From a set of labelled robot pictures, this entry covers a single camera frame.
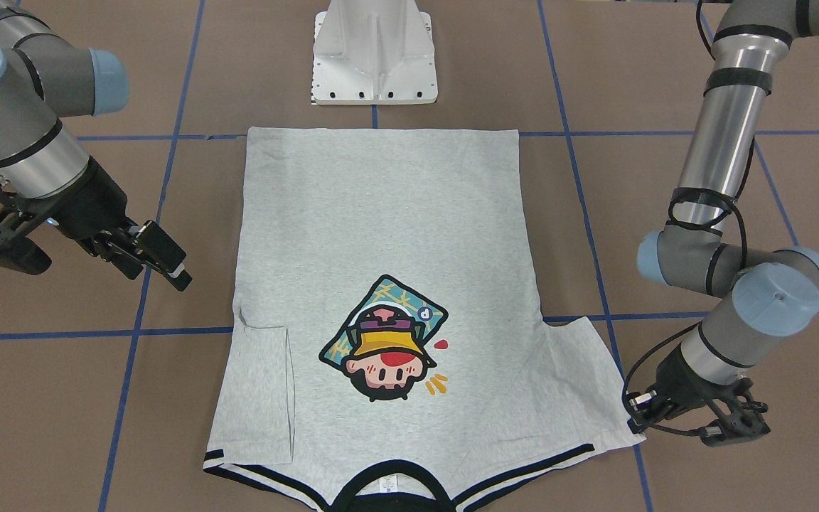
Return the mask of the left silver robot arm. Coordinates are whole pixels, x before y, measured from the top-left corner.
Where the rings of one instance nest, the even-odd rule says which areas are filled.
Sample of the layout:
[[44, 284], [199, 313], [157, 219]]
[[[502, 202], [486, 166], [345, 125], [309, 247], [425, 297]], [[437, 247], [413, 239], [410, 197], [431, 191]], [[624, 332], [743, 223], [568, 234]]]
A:
[[718, 298], [674, 344], [643, 392], [623, 389], [628, 427], [664, 431], [663, 421], [706, 407], [705, 427], [675, 429], [709, 447], [768, 434], [767, 405], [746, 373], [819, 312], [819, 253], [747, 245], [738, 207], [755, 150], [755, 129], [774, 71], [799, 38], [819, 36], [819, 1], [734, 1], [711, 38], [714, 61], [665, 226], [644, 237], [639, 272], [650, 281]]

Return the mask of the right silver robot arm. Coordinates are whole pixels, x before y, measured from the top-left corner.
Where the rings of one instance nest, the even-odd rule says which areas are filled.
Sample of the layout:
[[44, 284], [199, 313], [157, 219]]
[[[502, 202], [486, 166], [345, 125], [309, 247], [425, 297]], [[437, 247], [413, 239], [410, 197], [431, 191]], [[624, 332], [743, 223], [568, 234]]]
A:
[[0, 267], [45, 272], [50, 257], [30, 235], [49, 223], [128, 279], [149, 267], [188, 288], [185, 250], [155, 221], [128, 218], [123, 189], [64, 124], [127, 102], [126, 68], [114, 54], [77, 48], [0, 1]]

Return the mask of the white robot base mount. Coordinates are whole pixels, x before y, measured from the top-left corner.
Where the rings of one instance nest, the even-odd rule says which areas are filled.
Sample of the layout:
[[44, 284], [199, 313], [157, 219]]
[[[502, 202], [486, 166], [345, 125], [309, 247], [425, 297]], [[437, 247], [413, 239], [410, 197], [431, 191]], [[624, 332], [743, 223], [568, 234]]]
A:
[[437, 101], [432, 17], [415, 1], [332, 1], [315, 15], [310, 100], [316, 106]]

